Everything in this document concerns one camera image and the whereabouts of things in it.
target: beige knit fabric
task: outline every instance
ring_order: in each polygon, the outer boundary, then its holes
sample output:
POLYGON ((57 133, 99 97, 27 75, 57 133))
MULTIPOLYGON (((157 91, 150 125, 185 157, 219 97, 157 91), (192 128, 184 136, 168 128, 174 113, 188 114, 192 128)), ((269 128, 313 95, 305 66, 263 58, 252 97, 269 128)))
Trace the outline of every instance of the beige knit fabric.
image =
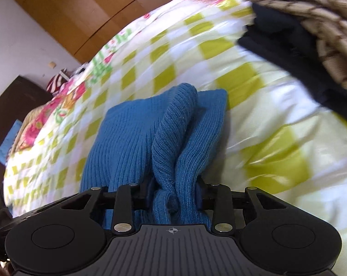
POLYGON ((347 0, 250 0, 302 17, 303 27, 318 37, 320 60, 347 89, 347 0))

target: dark wooden furniture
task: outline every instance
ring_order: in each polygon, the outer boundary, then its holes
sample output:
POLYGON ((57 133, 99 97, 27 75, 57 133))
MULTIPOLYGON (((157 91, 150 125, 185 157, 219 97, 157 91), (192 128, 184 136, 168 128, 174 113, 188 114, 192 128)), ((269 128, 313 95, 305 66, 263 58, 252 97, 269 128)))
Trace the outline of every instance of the dark wooden furniture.
MULTIPOLYGON (((0 96, 0 146, 16 119, 24 121, 31 110, 51 99, 50 93, 18 76, 0 96)), ((0 188, 4 173, 5 166, 0 163, 0 188)))

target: checkered bedspread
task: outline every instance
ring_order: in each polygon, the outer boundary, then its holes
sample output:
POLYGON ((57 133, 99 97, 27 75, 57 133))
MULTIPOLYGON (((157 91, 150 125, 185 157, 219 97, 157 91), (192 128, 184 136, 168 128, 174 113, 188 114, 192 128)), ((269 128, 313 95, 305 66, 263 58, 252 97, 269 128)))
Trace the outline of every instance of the checkered bedspread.
POLYGON ((236 45, 253 19, 244 0, 174 0, 128 25, 95 56, 35 145, 4 178, 14 215, 77 193, 86 157, 111 107, 188 82, 228 92, 226 126, 206 182, 254 185, 333 224, 347 275, 347 123, 286 71, 236 45), (78 86, 85 93, 77 100, 78 86))

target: folded clothes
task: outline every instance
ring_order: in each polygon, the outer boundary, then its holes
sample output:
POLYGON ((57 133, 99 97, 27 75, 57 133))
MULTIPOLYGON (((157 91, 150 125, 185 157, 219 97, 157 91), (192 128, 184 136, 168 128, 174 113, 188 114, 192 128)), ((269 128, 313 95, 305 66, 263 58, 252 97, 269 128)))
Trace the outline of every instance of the folded clothes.
MULTIPOLYGON (((152 213, 135 212, 135 223, 203 223, 195 206, 198 175, 215 154, 226 111, 225 90, 197 92, 190 84, 159 96, 111 108, 88 155, 81 191, 139 182, 153 173, 159 184, 152 213)), ((106 213, 110 228, 112 211, 106 213)))
POLYGON ((320 61, 332 78, 347 89, 347 0, 250 0, 302 18, 317 36, 320 61))
POLYGON ((298 78, 313 98, 347 120, 347 90, 333 81, 318 61, 315 37, 296 17, 253 3, 254 25, 239 45, 298 78))

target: metal screw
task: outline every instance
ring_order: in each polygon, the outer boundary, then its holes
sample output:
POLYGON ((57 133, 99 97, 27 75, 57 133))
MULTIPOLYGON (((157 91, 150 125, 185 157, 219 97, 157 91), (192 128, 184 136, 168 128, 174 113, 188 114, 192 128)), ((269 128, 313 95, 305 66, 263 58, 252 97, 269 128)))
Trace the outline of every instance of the metal screw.
POLYGON ((221 233, 228 233, 229 231, 232 230, 232 225, 228 223, 218 223, 214 229, 216 231, 219 231, 221 233))
POLYGON ((118 231, 119 233, 125 233, 131 229, 132 226, 128 223, 119 223, 114 226, 114 230, 118 231))

